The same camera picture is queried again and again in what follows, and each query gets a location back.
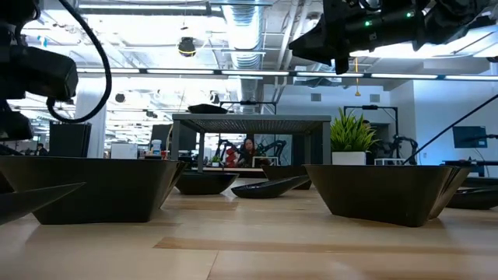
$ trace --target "black bowl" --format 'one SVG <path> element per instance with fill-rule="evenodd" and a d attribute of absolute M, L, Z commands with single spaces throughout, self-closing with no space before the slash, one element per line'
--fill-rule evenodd
<path fill-rule="evenodd" d="M 179 166 L 165 160 L 0 157 L 0 171 L 16 191 L 86 182 L 35 211 L 42 224 L 148 222 Z"/>
<path fill-rule="evenodd" d="M 436 218 L 443 211 L 471 171 L 472 169 L 468 167 L 452 167 L 450 177 L 430 211 L 429 219 Z"/>
<path fill-rule="evenodd" d="M 498 189 L 498 178 L 468 177 L 461 186 L 477 188 L 490 187 Z"/>
<path fill-rule="evenodd" d="M 75 191 L 85 183 L 0 194 L 0 225 L 21 218 Z"/>
<path fill-rule="evenodd" d="M 14 192 L 14 189 L 10 187 L 10 183 L 7 181 L 2 172 L 0 172 L 0 194 L 8 194 Z"/>
<path fill-rule="evenodd" d="M 226 114 L 227 109 L 219 106 L 214 106 L 210 104 L 199 104 L 194 106 L 189 106 L 188 111 L 193 114 Z"/>
<path fill-rule="evenodd" d="M 163 206 L 166 198 L 168 195 L 170 195 L 171 191 L 174 189 L 174 186 L 177 184 L 178 180 L 181 177 L 181 174 L 184 172 L 185 168 L 187 167 L 187 163 L 184 162 L 179 162 L 178 163 L 178 169 L 173 175 L 173 179 L 171 179 L 171 182 L 167 185 L 166 191 L 164 191 L 163 198 L 161 198 L 161 202 L 158 204 L 159 208 Z"/>
<path fill-rule="evenodd" d="M 291 178 L 296 176 L 308 176 L 304 166 L 262 166 L 268 180 L 279 180 L 284 178 Z M 311 181 L 301 184 L 294 188 L 294 190 L 309 190 Z"/>
<path fill-rule="evenodd" d="M 451 166 L 305 167 L 332 214 L 412 227 L 423 226 L 440 213 L 447 198 L 437 201 L 441 194 L 454 194 L 454 185 L 451 190 L 448 186 L 460 170 Z"/>
<path fill-rule="evenodd" d="M 498 189 L 495 187 L 458 190 L 447 207 L 459 209 L 488 210 L 498 206 Z"/>
<path fill-rule="evenodd" d="M 240 198 L 277 198 L 285 192 L 309 181 L 307 175 L 271 180 L 256 184 L 233 187 L 232 192 Z"/>
<path fill-rule="evenodd" d="M 186 195 L 221 194 L 238 177 L 236 173 L 184 172 L 177 182 L 177 189 Z"/>

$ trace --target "red object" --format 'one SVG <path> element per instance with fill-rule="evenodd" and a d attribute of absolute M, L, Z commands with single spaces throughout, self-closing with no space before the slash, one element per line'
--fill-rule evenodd
<path fill-rule="evenodd" d="M 230 148 L 226 150 L 226 167 L 237 167 L 237 153 L 234 149 Z"/>

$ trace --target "green plant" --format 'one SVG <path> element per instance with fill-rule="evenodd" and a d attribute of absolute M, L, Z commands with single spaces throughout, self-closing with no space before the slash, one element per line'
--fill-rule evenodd
<path fill-rule="evenodd" d="M 363 125 L 363 115 L 359 119 L 339 108 L 340 118 L 334 119 L 330 139 L 333 152 L 366 152 L 378 140 L 374 140 L 375 130 Z"/>
<path fill-rule="evenodd" d="M 219 156 L 213 156 L 211 159 L 211 162 L 212 163 L 221 163 L 221 159 L 219 158 Z"/>

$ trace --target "monitor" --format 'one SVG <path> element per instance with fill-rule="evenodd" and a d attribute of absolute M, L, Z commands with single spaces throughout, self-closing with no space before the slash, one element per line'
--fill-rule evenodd
<path fill-rule="evenodd" d="M 453 142 L 456 149 L 488 148 L 486 127 L 453 127 Z"/>
<path fill-rule="evenodd" d="M 166 140 L 170 133 L 172 124 L 154 124 L 153 133 L 151 134 L 150 141 L 154 139 L 161 140 L 161 150 L 166 150 Z M 192 151 L 195 150 L 197 144 L 197 132 L 182 125 L 180 126 L 180 150 Z"/>

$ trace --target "potted plant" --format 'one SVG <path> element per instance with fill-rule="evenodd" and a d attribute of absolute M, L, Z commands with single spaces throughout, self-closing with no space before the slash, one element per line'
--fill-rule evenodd
<path fill-rule="evenodd" d="M 365 165 L 366 153 L 374 140 L 375 131 L 363 124 L 363 115 L 359 119 L 339 109 L 340 118 L 331 126 L 332 164 Z"/>
<path fill-rule="evenodd" d="M 219 156 L 213 156 L 211 159 L 211 165 L 213 167 L 218 167 L 219 163 L 221 163 L 221 159 L 219 158 Z"/>

